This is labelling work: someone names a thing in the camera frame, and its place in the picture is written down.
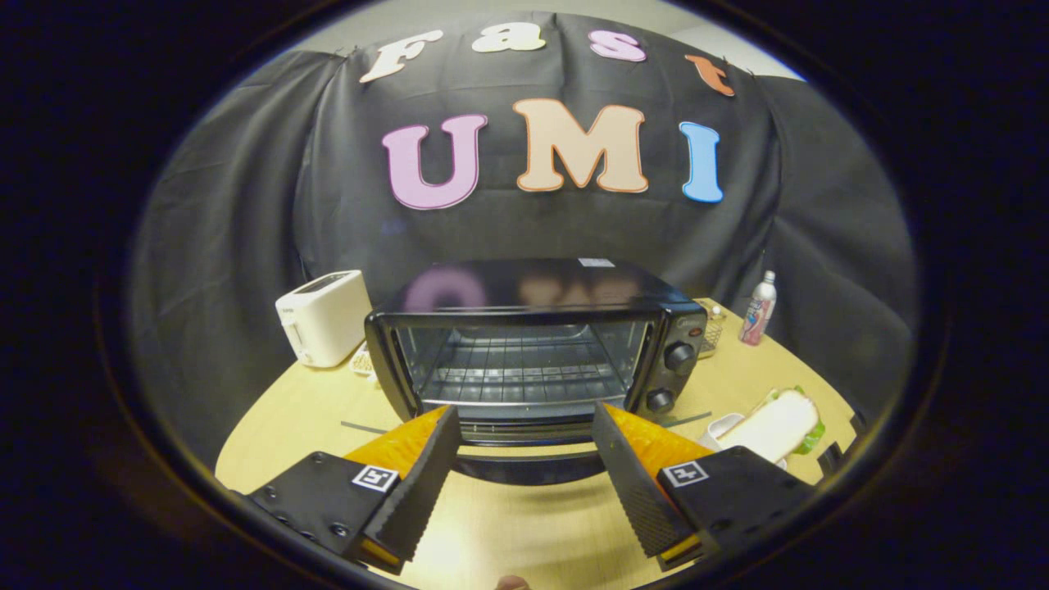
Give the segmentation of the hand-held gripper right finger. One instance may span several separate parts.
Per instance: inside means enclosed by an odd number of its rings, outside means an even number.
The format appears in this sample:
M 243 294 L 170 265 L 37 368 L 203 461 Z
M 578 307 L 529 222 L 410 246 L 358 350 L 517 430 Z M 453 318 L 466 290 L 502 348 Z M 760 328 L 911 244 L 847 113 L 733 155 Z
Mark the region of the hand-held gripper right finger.
M 815 493 L 748 448 L 712 451 L 604 402 L 591 434 L 634 535 L 664 571 L 742 551 Z

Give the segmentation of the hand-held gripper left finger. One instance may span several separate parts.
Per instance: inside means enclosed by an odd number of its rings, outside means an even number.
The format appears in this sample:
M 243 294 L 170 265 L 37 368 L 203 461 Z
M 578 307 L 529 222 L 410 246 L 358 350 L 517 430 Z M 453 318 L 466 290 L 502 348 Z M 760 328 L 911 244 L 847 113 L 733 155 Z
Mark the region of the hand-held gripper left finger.
M 400 574 L 461 447 L 461 415 L 438 406 L 345 456 L 311 452 L 247 494 L 274 520 L 346 561 Z

